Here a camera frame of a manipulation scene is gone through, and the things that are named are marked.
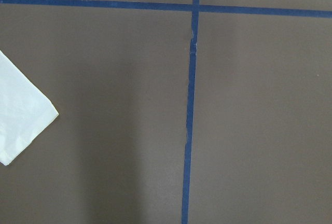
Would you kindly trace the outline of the cream long-sleeve cat shirt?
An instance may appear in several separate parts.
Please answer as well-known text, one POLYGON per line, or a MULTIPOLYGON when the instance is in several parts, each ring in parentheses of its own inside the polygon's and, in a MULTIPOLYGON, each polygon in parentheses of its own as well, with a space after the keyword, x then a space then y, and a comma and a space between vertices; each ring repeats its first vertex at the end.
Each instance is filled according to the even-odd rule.
POLYGON ((1 163, 9 165, 58 115, 52 102, 1 53, 1 163))

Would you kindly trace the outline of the blue tape grid lines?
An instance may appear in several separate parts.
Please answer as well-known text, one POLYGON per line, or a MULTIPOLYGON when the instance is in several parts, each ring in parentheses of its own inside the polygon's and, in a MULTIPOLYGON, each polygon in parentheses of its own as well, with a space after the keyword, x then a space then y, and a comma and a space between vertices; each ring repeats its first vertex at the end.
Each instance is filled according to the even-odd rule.
POLYGON ((47 6, 69 6, 69 7, 185 11, 191 13, 191 40, 190 40, 190 49, 189 49, 190 53, 189 53, 189 66, 188 66, 188 92, 187 92, 187 106, 186 106, 186 143, 184 149, 184 171, 183 171, 182 209, 181 209, 182 223, 188 223, 189 219, 191 154, 192 154, 193 116, 194 116, 194 105, 195 105, 195 82, 196 82, 199 14, 201 12, 208 12, 208 13, 232 13, 232 14, 247 14, 247 15, 331 18, 330 10, 204 5, 200 3, 200 0, 192 0, 191 4, 104 1, 104 0, 1 0, 1 3, 16 4, 16 5, 47 5, 47 6))

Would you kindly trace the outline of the brown paper table cover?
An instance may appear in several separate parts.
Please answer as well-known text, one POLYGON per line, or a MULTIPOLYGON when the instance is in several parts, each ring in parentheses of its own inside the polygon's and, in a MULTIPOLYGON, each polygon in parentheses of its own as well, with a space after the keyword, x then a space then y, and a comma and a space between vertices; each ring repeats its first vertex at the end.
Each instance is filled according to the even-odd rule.
MULTIPOLYGON (((1 223, 182 223, 190 40, 185 11, 1 3, 59 113, 1 166, 1 223)), ((331 18, 199 14, 188 223, 331 223, 331 18)))

